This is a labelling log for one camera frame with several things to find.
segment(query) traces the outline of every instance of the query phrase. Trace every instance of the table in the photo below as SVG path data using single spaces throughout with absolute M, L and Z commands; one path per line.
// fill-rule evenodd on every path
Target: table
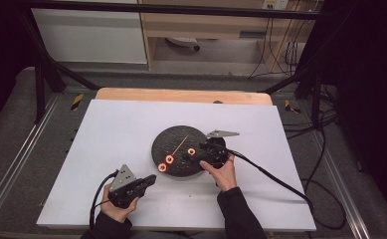
M 215 101 L 224 104 L 208 104 Z M 153 140 L 164 129 L 179 124 L 204 133 L 216 127 L 238 131 L 239 136 L 226 138 L 229 148 L 302 192 L 277 108 L 271 104 L 268 95 L 254 93 L 99 90 L 37 224 L 87 227 L 100 182 L 124 163 L 137 177 L 157 173 L 150 155 Z M 236 172 L 249 206 L 266 230 L 315 230 L 301 198 L 240 158 L 236 159 Z M 205 172 L 183 178 L 158 174 L 129 216 L 133 229 L 221 230 L 224 218 L 216 201 L 218 192 Z

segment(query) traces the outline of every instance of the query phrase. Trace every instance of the black stand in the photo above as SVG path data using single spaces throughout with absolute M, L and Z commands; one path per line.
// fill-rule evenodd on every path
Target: black stand
M 18 6 L 15 4 L 12 6 L 14 8 L 14 13 L 22 24 L 23 28 L 26 30 L 26 33 L 29 35 L 33 46 L 37 52 L 37 62 L 38 66 L 35 66 L 35 76 L 36 76 L 36 92 L 37 92 L 37 116 L 35 123 L 39 122 L 42 116 L 45 113 L 45 84 L 44 80 L 47 81 L 51 90 L 53 92 L 63 92 L 66 88 L 66 85 L 63 82 L 61 75 L 65 74 L 78 83 L 84 85 L 85 87 L 91 90 L 99 90 L 100 87 L 89 82 L 83 77 L 77 75 L 73 71 L 64 67 L 60 63 L 56 62 L 49 54 L 45 48 L 44 42 L 42 40 L 41 34 L 37 28 L 35 28 L 35 19 L 31 13 L 31 9 L 25 6 Z

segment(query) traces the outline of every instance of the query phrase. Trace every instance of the black sleeve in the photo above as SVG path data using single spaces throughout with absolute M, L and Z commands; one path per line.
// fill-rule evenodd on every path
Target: black sleeve
M 247 205 L 240 187 L 220 192 L 217 199 L 225 218 L 227 239 L 267 238 L 255 214 Z
M 86 231 L 81 239 L 126 239 L 130 228 L 131 222 L 128 219 L 120 223 L 100 212 L 94 230 Z

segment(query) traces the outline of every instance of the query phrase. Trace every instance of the orange object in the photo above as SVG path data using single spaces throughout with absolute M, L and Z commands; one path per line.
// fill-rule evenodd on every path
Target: orange object
M 192 147 L 190 147 L 189 149 L 187 149 L 187 152 L 190 154 L 190 155 L 193 155 L 196 153 L 196 150 Z
M 174 157 L 173 157 L 171 154 L 168 154 L 168 155 L 165 157 L 165 161 L 166 161 L 168 164 L 171 164 L 171 163 L 174 161 Z
M 165 163 L 159 163 L 159 165 L 158 165 L 158 170 L 159 170 L 160 172 L 166 171 L 166 164 L 165 164 Z

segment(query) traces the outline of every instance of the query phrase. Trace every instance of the power cord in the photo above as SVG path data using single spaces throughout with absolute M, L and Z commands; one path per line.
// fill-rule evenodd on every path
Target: power cord
M 113 172 L 112 174 L 108 175 L 104 180 L 103 182 L 100 184 L 99 188 L 97 189 L 97 193 L 95 194 L 95 197 L 94 197 L 94 202 L 92 203 L 92 207 L 91 207 L 91 213 L 90 213 L 90 221 L 89 221 L 89 226 L 91 228 L 91 230 L 94 229 L 95 227 L 95 209 L 103 204 L 103 203 L 106 203 L 106 202 L 109 202 L 108 201 L 104 201 L 104 202 L 101 202 L 99 203 L 98 205 L 96 205 L 97 203 L 97 197 L 99 196 L 99 193 L 100 193 L 100 190 L 103 188 L 103 186 L 105 185 L 105 183 L 110 179 L 110 178 L 113 178 L 113 177 L 116 177 L 118 175 L 118 170 L 116 170 L 115 172 Z
M 227 152 L 233 154 L 233 155 L 236 155 L 238 157 L 240 157 L 242 160 L 248 162 L 249 164 L 251 164 L 253 167 L 257 168 L 261 173 L 263 173 L 265 176 L 267 176 L 268 178 L 270 178 L 271 180 L 273 180 L 274 182 L 276 182 L 277 184 L 283 186 L 284 188 L 290 190 L 291 192 L 295 193 L 296 195 L 298 195 L 299 197 L 301 197 L 302 199 L 304 199 L 304 201 L 307 203 L 308 205 L 308 208 L 310 209 L 310 213 L 313 214 L 313 211 L 314 211 L 314 207 L 313 207 L 313 203 L 310 201 L 310 199 L 307 198 L 306 195 L 304 195 L 303 193 L 299 192 L 298 190 L 296 190 L 295 188 L 289 186 L 288 184 L 284 183 L 283 181 L 281 181 L 280 179 L 278 179 L 277 177 L 273 176 L 272 174 L 270 174 L 268 171 L 264 170 L 263 168 L 261 168 L 260 166 L 258 166 L 257 164 L 253 163 L 251 160 L 249 160 L 248 158 L 246 158 L 244 155 L 242 155 L 241 153 L 237 152 L 237 151 L 234 151 L 232 149 L 228 149 L 227 147 L 225 146 L 222 146 L 220 144 L 214 144 L 214 143 L 209 143 L 207 142 L 208 145 L 211 145 L 213 147 L 216 147 L 216 148 L 221 148 L 221 149 L 224 149 L 226 150 Z
M 310 183 L 313 183 L 315 185 L 317 185 L 318 187 L 320 187 L 321 189 L 323 189 L 326 193 L 328 193 L 334 200 L 335 202 L 339 205 L 340 207 L 340 210 L 341 210 L 341 214 L 342 214 L 342 220 L 341 220 L 341 223 L 337 226 L 331 226 L 331 225 L 327 225 L 323 222 L 321 222 L 320 220 L 318 220 L 316 217 L 314 217 L 313 215 L 313 219 L 314 221 L 319 224 L 320 226 L 322 227 L 325 227 L 325 228 L 328 228 L 328 229 L 331 229 L 331 230 L 339 230 L 341 228 L 344 227 L 345 223 L 346 223 L 346 213 L 345 213 L 345 209 L 342 205 L 342 203 L 339 201 L 339 199 L 331 192 L 329 191 L 329 189 L 327 189 L 325 186 L 323 186 L 322 184 L 320 184 L 319 182 L 313 180 L 312 178 L 314 177 L 322 159 L 323 159 L 323 155 L 324 155 L 324 152 L 325 152 L 325 148 L 326 148 L 326 136 L 325 136 L 325 133 L 324 133 L 324 130 L 323 130 L 323 127 L 330 124 L 331 122 L 335 121 L 336 120 L 336 115 L 334 116 L 330 116 L 330 119 L 329 120 L 325 120 L 325 115 L 329 112 L 333 111 L 333 109 L 331 110 L 328 110 L 328 111 L 325 111 L 321 117 L 320 117 L 320 133 L 322 134 L 322 140 L 323 140 L 323 143 L 322 143 L 322 150 L 321 150 L 321 153 L 320 153 L 320 156 L 316 162 L 316 165 L 314 166 L 309 178 L 302 178 L 301 181 L 305 182 L 305 186 L 304 186 L 304 192 L 307 192 L 307 189 L 308 189 L 308 186 Z M 308 132 L 312 129 L 315 129 L 314 125 L 306 128 L 303 132 Z

